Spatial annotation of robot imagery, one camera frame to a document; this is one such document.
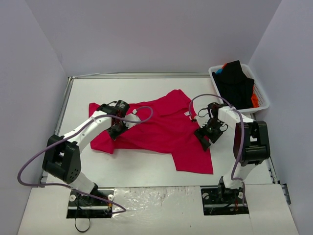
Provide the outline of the red t shirt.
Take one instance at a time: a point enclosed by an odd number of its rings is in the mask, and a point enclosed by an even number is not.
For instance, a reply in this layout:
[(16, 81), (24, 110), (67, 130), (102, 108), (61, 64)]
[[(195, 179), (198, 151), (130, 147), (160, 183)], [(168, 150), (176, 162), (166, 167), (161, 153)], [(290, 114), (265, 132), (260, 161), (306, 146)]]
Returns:
[(116, 149), (171, 154), (177, 171), (213, 174), (211, 153), (203, 150), (194, 135), (199, 126), (190, 120), (195, 116), (195, 111), (188, 109), (190, 101), (182, 90), (172, 90), (159, 99), (133, 103), (128, 113), (137, 109), (137, 116), (148, 121), (136, 125), (116, 140), (104, 131), (91, 141), (90, 147), (109, 154)]

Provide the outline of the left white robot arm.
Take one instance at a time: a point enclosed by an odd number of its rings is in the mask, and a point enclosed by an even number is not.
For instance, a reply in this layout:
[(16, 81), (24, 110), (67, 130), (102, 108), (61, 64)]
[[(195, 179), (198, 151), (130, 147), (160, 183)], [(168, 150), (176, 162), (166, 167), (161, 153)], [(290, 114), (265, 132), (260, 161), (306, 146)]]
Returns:
[(114, 105), (102, 104), (74, 130), (48, 139), (50, 147), (43, 160), (43, 170), (60, 179), (71, 189), (82, 191), (81, 199), (88, 205), (98, 200), (97, 185), (81, 170), (80, 154), (99, 134), (105, 132), (115, 140), (141, 122), (136, 112), (127, 114), (130, 106), (123, 100)]

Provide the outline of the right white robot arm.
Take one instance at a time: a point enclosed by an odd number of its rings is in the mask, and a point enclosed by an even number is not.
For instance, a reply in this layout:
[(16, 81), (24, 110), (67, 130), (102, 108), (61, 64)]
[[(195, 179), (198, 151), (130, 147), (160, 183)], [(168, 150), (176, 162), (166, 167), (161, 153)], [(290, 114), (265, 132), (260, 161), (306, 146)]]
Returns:
[(209, 120), (194, 132), (204, 151), (222, 136), (222, 127), (234, 130), (235, 163), (220, 178), (217, 189), (218, 199), (228, 202), (235, 192), (244, 191), (244, 182), (249, 173), (270, 157), (268, 127), (264, 121), (253, 120), (226, 104), (210, 103), (206, 110)]

